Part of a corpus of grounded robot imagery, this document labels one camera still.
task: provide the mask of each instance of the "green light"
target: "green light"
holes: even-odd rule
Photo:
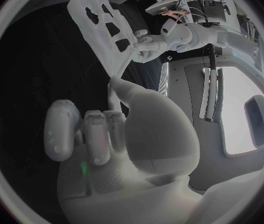
[[[88,167],[87,167],[87,162],[84,161],[80,164],[81,168],[82,168],[82,174],[83,177],[86,178],[88,176]]]

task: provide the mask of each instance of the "window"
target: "window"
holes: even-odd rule
[[[244,103],[252,96],[263,95],[263,93],[252,80],[236,67],[223,67],[223,73],[222,123],[226,152],[228,154],[241,154],[256,150],[250,136]]]

